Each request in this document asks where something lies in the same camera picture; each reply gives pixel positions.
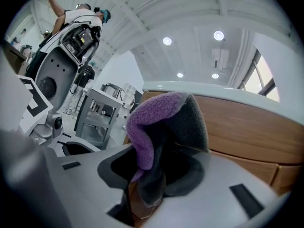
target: ceiling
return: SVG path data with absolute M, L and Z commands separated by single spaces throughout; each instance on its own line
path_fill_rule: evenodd
M 68 10 L 79 3 L 110 10 L 95 61 L 103 68 L 113 54 L 131 50 L 144 81 L 183 80 L 228 85 L 235 67 L 243 67 L 259 32 L 292 47 L 294 32 L 274 0 L 57 0 Z M 47 0 L 32 0 L 41 31 L 52 30 L 56 16 Z M 213 33 L 223 31 L 225 41 Z M 163 44 L 164 37 L 172 44 Z M 212 49 L 229 51 L 227 68 L 212 64 Z M 183 73 L 182 79 L 177 73 Z M 215 80 L 211 75 L 218 73 Z

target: white countertop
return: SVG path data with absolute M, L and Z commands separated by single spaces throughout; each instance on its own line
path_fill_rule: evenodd
M 201 95 L 217 99 L 229 100 L 246 105 L 251 105 L 266 111 L 276 113 L 304 125 L 304 116 L 283 106 L 281 103 L 268 99 L 265 96 L 254 94 L 240 89 L 229 88 L 225 86 L 179 82 L 179 81 L 154 81 L 146 82 L 143 85 L 143 91 L 160 92 L 188 92 L 193 95 Z

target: metal stand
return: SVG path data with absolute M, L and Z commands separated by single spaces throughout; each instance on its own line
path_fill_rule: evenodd
M 113 107 L 112 115 L 109 117 L 101 115 L 100 112 L 90 111 L 93 100 L 99 106 L 108 105 Z M 109 141 L 111 129 L 116 121 L 122 103 L 122 101 L 115 99 L 101 90 L 91 89 L 86 100 L 83 102 L 82 110 L 78 114 L 76 136 L 104 150 Z M 102 127 L 104 130 L 99 132 L 96 127 Z

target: white shirt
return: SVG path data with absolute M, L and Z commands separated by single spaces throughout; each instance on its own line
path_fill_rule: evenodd
M 102 28 L 102 21 L 94 12 L 88 9 L 76 9 L 66 12 L 65 24 L 70 24 L 73 21 L 86 22 L 90 21 L 92 26 L 99 26 Z

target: towel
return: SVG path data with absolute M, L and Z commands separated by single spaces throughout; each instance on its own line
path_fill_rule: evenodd
M 127 133 L 136 150 L 140 197 L 147 207 L 158 205 L 168 178 L 162 162 L 170 161 L 174 143 L 208 151 L 208 135 L 193 95 L 173 92 L 150 98 L 139 105 L 127 121 Z

